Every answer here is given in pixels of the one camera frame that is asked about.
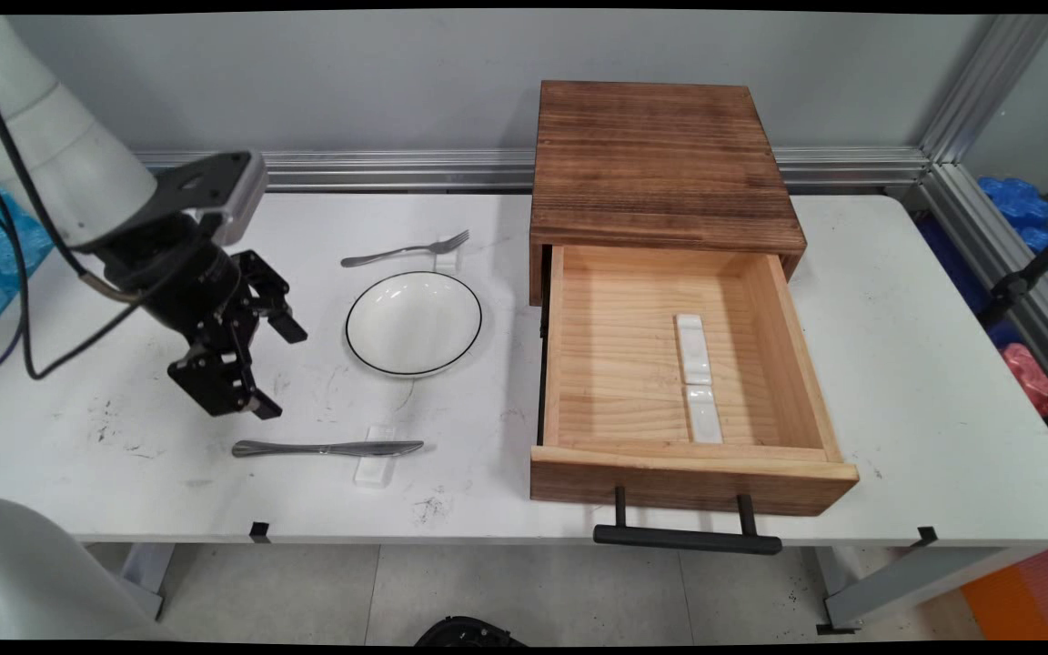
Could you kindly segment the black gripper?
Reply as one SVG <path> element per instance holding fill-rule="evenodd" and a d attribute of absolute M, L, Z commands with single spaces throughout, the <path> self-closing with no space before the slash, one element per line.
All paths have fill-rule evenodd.
<path fill-rule="evenodd" d="M 255 381 L 252 341 L 261 318 L 288 344 L 308 334 L 288 305 L 288 282 L 262 256 L 232 256 L 199 221 L 162 218 L 104 242 L 101 261 L 108 282 L 140 293 L 148 314 L 185 337 L 185 356 L 166 373 L 209 415 L 282 415 Z"/>

